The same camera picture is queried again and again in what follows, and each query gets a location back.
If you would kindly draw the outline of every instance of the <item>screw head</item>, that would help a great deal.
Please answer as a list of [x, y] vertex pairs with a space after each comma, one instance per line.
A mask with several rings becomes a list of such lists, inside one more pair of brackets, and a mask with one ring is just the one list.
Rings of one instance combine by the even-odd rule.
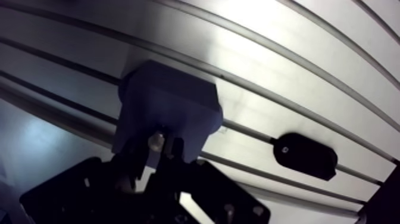
[[260, 206], [255, 206], [253, 208], [253, 212], [257, 215], [257, 216], [261, 216], [264, 212], [264, 209]]
[[282, 148], [282, 152], [283, 153], [288, 153], [289, 152], [289, 148], [288, 147], [283, 147]]

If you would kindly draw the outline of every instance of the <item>black oval object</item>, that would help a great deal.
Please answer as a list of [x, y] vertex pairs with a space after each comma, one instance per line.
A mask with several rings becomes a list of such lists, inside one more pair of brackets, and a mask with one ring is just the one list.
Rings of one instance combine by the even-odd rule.
[[287, 133], [273, 142], [276, 161], [287, 168], [329, 181], [336, 175], [335, 151], [298, 133]]

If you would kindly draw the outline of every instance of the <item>metal screw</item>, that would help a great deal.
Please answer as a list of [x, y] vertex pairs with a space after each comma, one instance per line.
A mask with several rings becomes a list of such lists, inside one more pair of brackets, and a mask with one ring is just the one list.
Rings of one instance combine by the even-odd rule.
[[257, 215], [257, 216], [261, 216], [264, 213], [264, 209], [260, 206], [255, 206], [253, 208], [253, 212]]
[[235, 208], [234, 208], [233, 205], [231, 205], [231, 204], [226, 204], [226, 205], [224, 206], [224, 209], [225, 209], [225, 211], [226, 211], [227, 214], [228, 214], [228, 218], [227, 218], [228, 223], [232, 223], [233, 212], [235, 211]]
[[282, 148], [282, 152], [283, 153], [288, 153], [289, 152], [289, 148], [288, 147], [283, 147]]
[[160, 153], [163, 150], [165, 138], [163, 133], [156, 131], [147, 141], [148, 146], [151, 150]]
[[178, 215], [175, 217], [175, 221], [176, 221], [177, 223], [186, 223], [186, 222], [188, 221], [188, 217], [186, 217], [186, 216], [183, 215], [183, 214], [178, 214]]
[[203, 165], [205, 163], [205, 161], [204, 160], [197, 160], [196, 163], [201, 166], [201, 165]]

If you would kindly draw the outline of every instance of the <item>hole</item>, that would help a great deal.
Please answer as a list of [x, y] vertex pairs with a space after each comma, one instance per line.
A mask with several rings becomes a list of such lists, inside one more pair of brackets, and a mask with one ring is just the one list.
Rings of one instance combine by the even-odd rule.
[[89, 179], [88, 179], [88, 178], [85, 178], [85, 186], [86, 186], [87, 188], [90, 187], [90, 183], [89, 183]]

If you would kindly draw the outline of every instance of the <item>bolt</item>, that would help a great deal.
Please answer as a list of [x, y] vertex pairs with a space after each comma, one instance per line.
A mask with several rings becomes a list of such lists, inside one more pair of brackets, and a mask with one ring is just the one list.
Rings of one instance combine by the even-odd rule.
[[264, 209], [260, 206], [255, 206], [253, 208], [253, 212], [257, 215], [257, 216], [261, 216], [264, 212]]

